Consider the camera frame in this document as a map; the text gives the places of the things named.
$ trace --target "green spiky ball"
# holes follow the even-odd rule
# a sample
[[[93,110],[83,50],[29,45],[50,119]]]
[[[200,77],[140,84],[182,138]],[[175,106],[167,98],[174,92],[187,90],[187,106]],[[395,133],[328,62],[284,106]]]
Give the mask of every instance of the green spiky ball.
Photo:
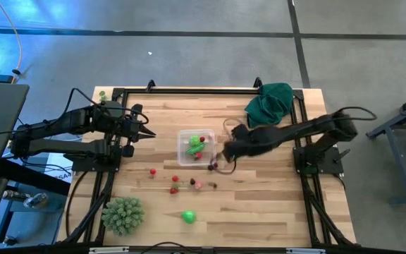
[[[103,209],[104,226],[117,236],[127,236],[144,221],[144,210],[138,198],[116,198]]]

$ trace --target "metal bracket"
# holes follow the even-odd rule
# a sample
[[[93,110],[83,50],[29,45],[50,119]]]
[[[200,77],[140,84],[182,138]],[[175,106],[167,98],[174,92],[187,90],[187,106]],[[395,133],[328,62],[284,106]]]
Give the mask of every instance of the metal bracket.
[[[309,249],[309,248],[286,248],[286,253],[289,254],[325,254],[323,249]]]
[[[156,86],[156,84],[154,83],[154,80],[150,80],[147,85],[147,92],[150,92],[152,90],[152,87],[154,87],[154,86]]]
[[[202,246],[202,254],[214,254],[214,248],[211,246]]]
[[[73,171],[116,172],[120,166],[122,149],[120,146],[112,146],[111,149],[113,150],[113,160],[105,164],[95,162],[93,157],[87,157],[84,159],[75,159],[67,157],[66,155],[64,155],[64,157],[73,161]]]
[[[303,90],[293,90],[293,95],[299,100],[303,100]]]
[[[261,86],[262,86],[261,78],[260,78],[260,77],[257,77],[257,78],[254,80],[253,87],[254,87],[254,88],[260,88]]]
[[[128,253],[130,251],[129,246],[125,247],[98,247],[98,248],[90,248],[89,254],[100,254],[100,253]]]
[[[125,92],[125,88],[114,88],[112,90],[112,101],[116,102],[123,92]]]
[[[294,147],[294,165],[299,174],[343,174],[344,168],[340,158],[345,155],[339,153],[337,147],[330,147],[315,165],[308,165],[305,159],[305,148]]]

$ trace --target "small pink object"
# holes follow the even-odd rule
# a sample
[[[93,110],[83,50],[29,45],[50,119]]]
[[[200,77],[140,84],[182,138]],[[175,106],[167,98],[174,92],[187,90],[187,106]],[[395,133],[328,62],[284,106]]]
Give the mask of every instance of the small pink object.
[[[195,181],[194,186],[195,186],[195,188],[196,188],[197,190],[199,190],[199,189],[202,188],[202,183]]]

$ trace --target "green ball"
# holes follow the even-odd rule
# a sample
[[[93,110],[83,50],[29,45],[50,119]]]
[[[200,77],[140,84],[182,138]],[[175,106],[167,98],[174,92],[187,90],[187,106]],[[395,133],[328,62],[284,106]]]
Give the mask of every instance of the green ball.
[[[197,136],[197,135],[192,135],[192,136],[190,136],[190,138],[189,138],[189,145],[190,145],[191,147],[194,147],[194,146],[196,146],[196,145],[198,145],[198,144],[200,144],[200,137]]]
[[[194,223],[197,218],[195,212],[193,211],[184,211],[183,213],[181,213],[181,217],[188,224]]]

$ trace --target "green toy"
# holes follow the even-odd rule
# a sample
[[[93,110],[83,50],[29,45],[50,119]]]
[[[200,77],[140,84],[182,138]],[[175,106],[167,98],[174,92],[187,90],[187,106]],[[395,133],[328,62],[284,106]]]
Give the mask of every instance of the green toy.
[[[197,218],[195,212],[193,211],[184,211],[183,213],[181,213],[181,217],[188,224],[194,223]]]
[[[200,144],[200,137],[199,136],[197,136],[197,135],[190,136],[189,145],[191,147],[194,147],[194,146],[199,145],[199,144]]]
[[[197,135],[192,135],[189,138],[189,145],[190,148],[186,151],[188,155],[194,155],[196,152],[201,152],[204,149],[204,142],[200,141],[200,137]]]
[[[99,92],[99,96],[101,97],[99,99],[100,102],[103,102],[103,101],[107,100],[107,96],[106,96],[106,93],[104,91]]]
[[[103,209],[104,226],[117,236],[127,236],[144,221],[144,211],[138,198],[116,198]]]

